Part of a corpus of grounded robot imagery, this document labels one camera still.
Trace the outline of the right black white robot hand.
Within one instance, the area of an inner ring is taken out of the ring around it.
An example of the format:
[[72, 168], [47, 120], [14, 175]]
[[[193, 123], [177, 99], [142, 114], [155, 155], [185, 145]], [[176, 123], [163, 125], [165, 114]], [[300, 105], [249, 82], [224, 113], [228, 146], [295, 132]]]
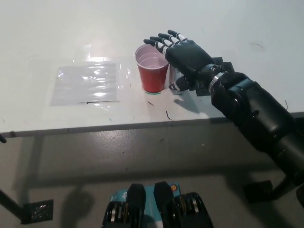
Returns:
[[181, 33], [168, 30], [165, 34], [159, 33], [158, 36], [143, 41], [155, 47], [172, 67], [183, 74], [170, 84], [170, 90], [185, 91], [195, 86], [197, 82], [208, 88], [214, 77], [210, 68], [215, 63], [212, 57], [193, 40]]

